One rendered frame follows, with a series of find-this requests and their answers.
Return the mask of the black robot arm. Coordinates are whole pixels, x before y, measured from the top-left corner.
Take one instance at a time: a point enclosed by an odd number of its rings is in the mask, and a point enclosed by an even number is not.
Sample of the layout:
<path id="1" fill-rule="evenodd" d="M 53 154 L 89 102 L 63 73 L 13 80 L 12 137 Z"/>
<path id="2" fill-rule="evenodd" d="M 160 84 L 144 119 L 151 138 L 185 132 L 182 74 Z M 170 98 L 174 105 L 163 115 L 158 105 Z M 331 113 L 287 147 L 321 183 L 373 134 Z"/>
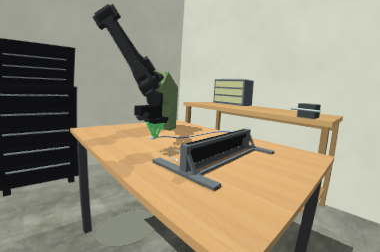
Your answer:
<path id="1" fill-rule="evenodd" d="M 117 44 L 118 48 L 120 49 L 121 53 L 123 54 L 124 58 L 126 59 L 127 63 L 129 64 L 135 81 L 138 84 L 138 88 L 142 92 L 143 96 L 147 96 L 147 103 L 150 106 L 134 106 L 134 114 L 136 115 L 136 118 L 140 121 L 144 120 L 146 117 L 160 118 L 161 106 L 158 105 L 163 104 L 163 93 L 159 93 L 155 90 L 160 87 L 159 81 L 164 76 L 159 72 L 155 71 L 156 69 L 153 66 L 151 66 L 150 60 L 147 60 L 147 56 L 143 57 L 136 50 L 136 48 L 134 47 L 134 45 L 132 44 L 132 42 L 127 37 L 124 30 L 118 23 L 117 20 L 120 19 L 121 16 L 117 12 L 116 8 L 114 8 L 115 6 L 113 6 L 113 4 L 107 4 L 100 10 L 96 11 L 95 15 L 93 16 L 93 19 L 101 30 L 105 27 L 107 28 L 115 43 Z M 120 26 L 120 28 L 118 25 Z M 135 52 L 135 54 L 133 52 Z M 150 75 L 149 72 L 151 73 Z M 139 82 L 139 80 L 142 81 Z"/>

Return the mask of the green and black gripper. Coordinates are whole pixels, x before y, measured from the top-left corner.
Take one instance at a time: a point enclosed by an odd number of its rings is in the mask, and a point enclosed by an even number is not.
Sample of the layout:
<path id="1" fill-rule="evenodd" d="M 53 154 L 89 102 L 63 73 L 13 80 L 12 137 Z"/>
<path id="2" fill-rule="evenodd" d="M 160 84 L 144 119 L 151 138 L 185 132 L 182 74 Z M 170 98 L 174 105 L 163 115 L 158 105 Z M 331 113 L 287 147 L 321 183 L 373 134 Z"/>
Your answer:
<path id="1" fill-rule="evenodd" d="M 146 117 L 144 119 L 144 122 L 146 122 L 146 125 L 147 125 L 147 127 L 148 127 L 148 129 L 149 129 L 149 131 L 151 133 L 151 136 L 155 137 L 155 139 L 158 138 L 158 135 L 159 135 L 161 129 L 163 128 L 164 124 L 167 123 L 167 120 L 168 120 L 168 117 L 162 116 L 162 106 L 163 105 L 160 104 L 158 106 L 161 106 L 161 117 L 160 118 Z M 152 128 L 151 128 L 151 125 L 152 125 Z M 157 132 L 158 126 L 159 126 L 159 129 L 158 129 L 158 132 Z M 152 129 L 153 129 L 153 131 L 152 131 Z M 157 132 L 157 135 L 156 135 L 156 132 Z"/>

